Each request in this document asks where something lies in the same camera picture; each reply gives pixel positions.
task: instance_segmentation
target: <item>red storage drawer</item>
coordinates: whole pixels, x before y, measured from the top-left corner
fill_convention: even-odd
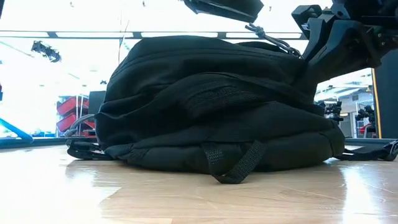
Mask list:
[[[81,98],[78,101],[78,108],[80,110],[81,105]],[[83,100],[83,109],[88,109],[89,102],[87,99]],[[60,116],[63,116],[71,110],[76,110],[76,97],[71,97],[67,101],[63,102],[61,105],[58,106],[57,111]]]
[[[63,118],[62,120],[57,122],[57,127],[61,132],[65,132],[70,128],[70,126],[73,124],[73,122],[76,121],[76,115],[75,114],[70,114]],[[88,128],[95,128],[95,123],[94,122],[89,122],[89,121],[84,121],[83,124],[87,125]]]

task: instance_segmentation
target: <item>wall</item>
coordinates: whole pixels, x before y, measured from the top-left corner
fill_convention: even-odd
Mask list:
[[[344,121],[340,122],[340,129],[346,137],[353,137],[353,127],[351,125],[351,116],[342,117]]]
[[[382,138],[398,138],[398,50],[393,50],[381,60],[382,65],[374,73],[379,103],[379,134]]]
[[[373,100],[373,95],[371,93],[360,93],[359,100],[356,101],[353,101],[352,96],[349,96],[349,98],[340,99],[340,101],[343,103],[341,106],[341,113],[356,112],[356,103],[370,100]]]

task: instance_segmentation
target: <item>black equipment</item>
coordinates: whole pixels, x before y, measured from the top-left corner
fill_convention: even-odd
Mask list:
[[[314,104],[322,107],[324,110],[326,109],[326,103],[324,101],[314,102]]]
[[[4,2],[5,0],[0,0],[0,19],[1,19],[2,9],[4,7]]]
[[[295,86],[306,90],[312,80],[320,83],[380,66],[381,58],[398,47],[394,34],[398,23],[394,16],[377,15],[381,7],[376,0],[334,1],[323,11],[319,6],[299,6],[292,15],[309,39],[303,53],[308,67]]]
[[[33,41],[31,51],[40,53],[43,57],[48,58],[52,63],[61,61],[60,53],[52,49],[50,46],[44,45],[42,41]]]
[[[329,104],[328,107],[325,108],[326,118],[332,119],[339,123],[340,121],[344,121],[344,119],[340,116],[341,113],[341,101],[337,101],[336,103]]]
[[[371,105],[365,106],[364,109],[360,109],[358,111],[358,115],[355,116],[356,121],[360,121],[364,118],[369,118],[370,126],[366,127],[365,135],[366,138],[367,133],[375,133],[376,132],[376,116],[374,114],[374,110]]]
[[[244,22],[254,22],[264,7],[261,0],[184,0],[194,13],[206,13]]]

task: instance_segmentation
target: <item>backpack shoulder strap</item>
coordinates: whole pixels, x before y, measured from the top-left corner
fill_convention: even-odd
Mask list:
[[[355,150],[345,149],[341,156],[335,156],[341,161],[394,161],[398,155],[398,140],[384,147],[362,147]]]

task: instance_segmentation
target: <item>camera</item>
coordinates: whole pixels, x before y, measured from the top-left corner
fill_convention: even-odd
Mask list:
[[[369,118],[370,126],[366,128],[368,133],[375,133],[376,132],[376,117],[374,115],[374,110],[372,109],[371,105],[365,106],[364,109],[360,109],[358,111],[358,115],[355,116],[356,121],[360,121],[364,118]]]
[[[333,121],[336,121],[339,123],[340,121],[343,121],[344,119],[340,116],[341,113],[341,101],[337,101],[336,103],[330,104],[325,108],[325,116],[328,119],[332,119]]]
[[[43,57],[48,58],[52,63],[61,61],[60,53],[52,49],[50,46],[43,44],[41,41],[33,41],[31,51],[41,54]]]

